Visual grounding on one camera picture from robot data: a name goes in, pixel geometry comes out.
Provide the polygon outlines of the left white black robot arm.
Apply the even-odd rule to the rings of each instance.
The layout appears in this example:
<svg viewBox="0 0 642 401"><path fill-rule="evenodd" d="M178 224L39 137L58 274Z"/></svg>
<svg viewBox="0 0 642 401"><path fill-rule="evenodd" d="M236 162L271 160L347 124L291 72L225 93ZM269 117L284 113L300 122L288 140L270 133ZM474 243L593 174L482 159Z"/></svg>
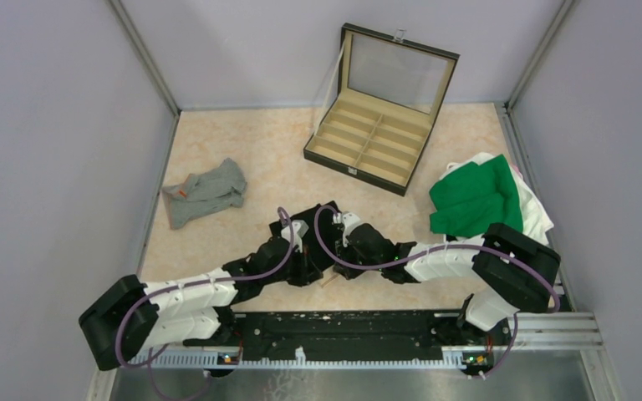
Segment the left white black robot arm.
<svg viewBox="0 0 642 401"><path fill-rule="evenodd" d="M331 261L316 241L273 236L257 251L208 273L177 281L117 280L79 317L99 370L118 368L145 348L192 340L224 345L235 332L231 306L278 282L305 287L323 277Z"/></svg>

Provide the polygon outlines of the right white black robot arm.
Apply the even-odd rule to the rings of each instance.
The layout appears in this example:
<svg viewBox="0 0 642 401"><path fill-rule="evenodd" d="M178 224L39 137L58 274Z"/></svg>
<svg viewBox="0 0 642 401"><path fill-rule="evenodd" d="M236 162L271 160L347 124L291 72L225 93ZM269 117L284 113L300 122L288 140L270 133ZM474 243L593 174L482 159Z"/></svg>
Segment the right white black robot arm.
<svg viewBox="0 0 642 401"><path fill-rule="evenodd" d="M560 255L546 242L505 224L492 223L478 236L437 244L394 243L369 223L339 229L341 237L326 253L343 274L378 271L395 284L482 280L484 289L465 300L456 322L465 343L480 343L500 321L518 312L552 313L561 307L554 288Z"/></svg>

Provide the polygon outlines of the black leather compartment box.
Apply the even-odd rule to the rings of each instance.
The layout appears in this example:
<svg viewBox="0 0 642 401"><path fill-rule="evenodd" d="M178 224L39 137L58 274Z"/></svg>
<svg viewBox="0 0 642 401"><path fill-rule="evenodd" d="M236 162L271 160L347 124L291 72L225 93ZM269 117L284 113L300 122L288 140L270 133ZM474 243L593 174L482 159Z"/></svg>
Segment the black leather compartment box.
<svg viewBox="0 0 642 401"><path fill-rule="evenodd" d="M406 194L436 125L460 56L352 23L303 148L306 160Z"/></svg>

